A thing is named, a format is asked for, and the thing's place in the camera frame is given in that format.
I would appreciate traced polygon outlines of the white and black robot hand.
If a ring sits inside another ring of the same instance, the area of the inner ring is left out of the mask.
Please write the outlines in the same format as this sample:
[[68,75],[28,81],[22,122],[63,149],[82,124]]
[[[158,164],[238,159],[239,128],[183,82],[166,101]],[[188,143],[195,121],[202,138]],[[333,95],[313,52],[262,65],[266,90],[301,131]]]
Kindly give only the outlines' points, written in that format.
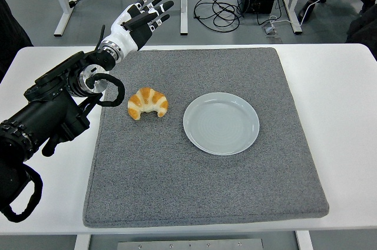
[[117,62],[131,52],[140,50],[153,32],[169,19],[167,11],[173,1],[137,0],[126,7],[111,26],[111,33],[100,48],[111,53]]

